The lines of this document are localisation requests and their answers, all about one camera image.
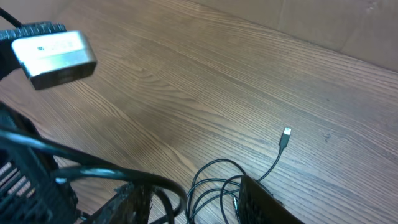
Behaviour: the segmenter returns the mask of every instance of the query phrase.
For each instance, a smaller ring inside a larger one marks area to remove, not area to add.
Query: black cable
[[[223,215],[223,218],[224,218],[224,222],[225,222],[226,224],[228,224],[228,220],[226,219],[226,215],[225,215],[225,212],[224,212],[224,206],[223,206],[223,196],[224,196],[223,194],[224,194],[224,189],[225,189],[226,185],[227,185],[231,180],[237,179],[237,178],[241,178],[241,177],[243,177],[243,175],[236,175],[236,176],[233,176],[233,177],[229,178],[229,179],[223,184],[223,186],[222,186],[222,188],[221,188],[221,193],[220,193],[220,209],[221,209],[221,214]]]
[[[279,153],[278,153],[277,158],[275,159],[275,161],[274,161],[274,163],[271,165],[271,167],[268,169],[268,171],[267,171],[263,176],[261,176],[259,179],[257,179],[257,183],[260,184],[260,186],[261,186],[264,190],[266,190],[269,194],[270,194],[270,192],[264,187],[264,185],[262,185],[262,184],[260,183],[260,181],[262,181],[264,178],[266,178],[266,177],[272,172],[272,170],[274,169],[274,167],[275,167],[276,164],[278,163],[278,161],[279,161],[279,159],[280,159],[280,157],[281,157],[281,155],[282,155],[282,153],[283,153],[283,150],[287,147],[287,143],[288,143],[289,138],[290,138],[290,132],[291,132],[291,129],[290,129],[290,128],[285,128],[285,129],[284,129],[284,133],[282,134],[282,137],[281,137],[280,142],[279,142]],[[211,165],[211,164],[209,163],[209,164],[206,164],[204,167],[202,167],[202,168],[197,172],[197,174],[195,175],[195,177],[193,178],[192,188],[191,188],[191,190],[188,192],[188,193],[190,194],[190,195],[188,195],[188,196],[189,196],[189,198],[188,198],[188,206],[189,206],[189,207],[190,207],[190,202],[191,202],[192,195],[193,195],[193,190],[197,187],[197,185],[194,185],[194,183],[196,182],[196,179],[197,179],[199,173],[200,173],[201,171],[203,171],[205,168],[207,168],[208,166],[210,166],[210,165]],[[199,201],[200,199],[202,199],[206,194],[208,194],[208,193],[210,193],[210,192],[213,192],[213,191],[216,191],[216,190],[218,190],[218,189],[207,190],[207,191],[204,192],[202,195],[200,195],[199,198],[198,198],[198,200],[197,200],[197,201],[195,202],[195,204],[194,204],[194,207],[193,207],[193,210],[192,210],[192,215],[191,215],[191,216],[188,216],[189,212],[187,212],[187,209],[185,210],[185,214],[186,214],[186,216],[187,216],[187,222],[191,223],[191,222],[193,221],[193,219],[195,218],[195,215],[196,215],[204,206],[206,206],[206,205],[207,205],[208,203],[210,203],[211,201],[213,201],[213,200],[215,200],[215,199],[217,199],[217,198],[220,198],[220,209],[221,209],[221,212],[222,212],[222,214],[223,214],[224,221],[225,221],[226,223],[228,223],[228,221],[227,221],[227,219],[226,219],[225,212],[224,212],[224,208],[223,208],[222,197],[223,197],[224,195],[227,195],[227,194],[233,194],[233,193],[235,193],[235,192],[238,192],[239,189],[238,189],[238,190],[232,190],[232,191],[227,191],[227,192],[225,192],[225,189],[224,189],[224,188],[226,187],[227,184],[234,184],[234,185],[240,186],[239,183],[236,183],[236,182],[233,182],[233,181],[232,181],[233,179],[239,178],[239,177],[241,177],[241,176],[235,176],[235,177],[232,177],[232,178],[229,179],[229,180],[216,179],[216,180],[218,180],[218,181],[224,182],[224,185],[223,185],[223,188],[222,188],[222,190],[221,190],[221,193],[220,193],[219,195],[214,196],[213,198],[207,200],[207,201],[206,201],[205,203],[203,203],[198,209],[196,209],[196,205],[198,205],[198,201]]]
[[[205,184],[207,182],[225,182],[226,179],[220,179],[220,178],[209,178],[209,179],[205,179],[205,180],[201,180],[198,183],[196,183],[187,193],[187,197],[191,197],[193,195],[194,190],[201,184]],[[237,182],[231,182],[231,184],[236,185],[236,186],[240,186],[239,183]],[[188,210],[188,207],[185,208],[185,218],[187,218],[187,220],[190,219],[190,211]]]
[[[289,142],[290,139],[290,133],[292,132],[292,130],[290,128],[285,128],[284,129],[284,133],[282,134],[282,137],[280,137],[280,141],[279,141],[279,153],[278,156],[276,157],[276,160],[274,161],[274,163],[272,164],[272,166],[268,169],[268,171],[262,176],[260,177],[257,182],[262,181],[264,178],[266,178],[268,176],[268,174],[274,169],[274,167],[276,166],[276,164],[278,163],[280,156],[282,155],[282,152],[284,151],[284,149],[287,147],[287,143]]]
[[[28,134],[19,130],[9,129],[4,126],[0,126],[0,138],[7,139],[12,143],[29,146],[35,151],[38,150],[46,154],[69,159],[82,165],[109,165],[119,167],[116,164],[108,162],[104,159],[100,159],[79,150],[63,146],[40,136],[35,136],[33,134]]]
[[[210,189],[210,190],[207,190],[206,192],[204,192],[203,194],[201,194],[201,195],[198,197],[197,201],[195,202],[195,204],[193,204],[193,207],[192,207],[192,215],[190,216],[190,219],[191,219],[191,220],[193,220],[193,218],[195,217],[195,215],[196,215],[205,205],[207,205],[207,204],[210,203],[211,201],[213,201],[213,200],[215,200],[215,199],[217,199],[217,198],[220,197],[220,195],[216,195],[216,196],[212,197],[211,199],[207,200],[205,203],[201,204],[201,206],[197,209],[197,206],[198,206],[198,204],[199,204],[199,201],[200,201],[204,196],[206,196],[207,194],[212,193],[212,192],[214,192],[214,191],[221,191],[221,189],[217,188],[217,189]],[[223,196],[224,196],[224,195],[229,195],[229,194],[230,194],[230,195],[232,195],[233,197],[239,198],[239,197],[237,197],[236,195],[234,195],[234,193],[235,193],[235,192],[238,192],[238,191],[239,191],[239,189],[233,190],[233,191],[225,190]]]
[[[174,214],[173,214],[173,206],[168,198],[168,196],[164,193],[163,190],[157,189],[155,191],[156,196],[162,201],[164,210],[166,212],[167,221],[169,224],[174,224]],[[152,224],[161,224],[161,222],[153,222]]]
[[[274,167],[278,163],[281,155],[282,155],[282,150],[279,150],[278,156],[276,157],[276,160],[274,161],[272,166],[268,169],[268,171],[262,177],[258,178],[257,182],[262,181],[264,178],[266,178],[268,176],[269,173],[271,173],[271,171],[274,169]]]
[[[9,23],[11,23],[16,28],[22,27],[21,22],[19,22],[16,18],[14,18],[14,16],[10,15],[8,12],[6,12],[2,8],[0,8],[0,16],[3,17],[5,20],[7,20]]]
[[[244,169],[239,164],[237,164],[235,161],[232,161],[230,159],[216,159],[216,160],[213,160],[213,161],[207,163],[206,165],[204,165],[200,170],[198,170],[198,172],[195,174],[195,176],[193,177],[193,180],[192,180],[192,184],[191,184],[192,194],[188,196],[188,206],[187,206],[187,209],[186,209],[186,211],[188,211],[188,214],[190,213],[190,210],[191,210],[191,201],[192,201],[192,197],[193,197],[193,191],[195,190],[194,185],[195,185],[195,182],[197,181],[197,178],[198,178],[199,174],[202,171],[204,171],[207,167],[209,167],[209,166],[211,166],[211,165],[213,165],[213,164],[215,164],[217,162],[229,162],[229,163],[232,163],[233,165],[235,165],[242,172],[242,174],[246,175],[246,172],[244,171]]]

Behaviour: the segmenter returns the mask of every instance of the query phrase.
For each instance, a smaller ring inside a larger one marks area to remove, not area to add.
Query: wooden table
[[[183,0],[72,1],[56,21],[88,36],[95,74],[45,91],[21,71],[0,83],[0,100],[46,138],[188,190],[217,158],[259,177],[288,126],[262,183],[289,211],[305,223],[398,220],[396,73]],[[236,174],[220,164],[201,178]],[[73,184],[79,207],[95,211],[118,184]],[[218,201],[196,221],[222,223]]]

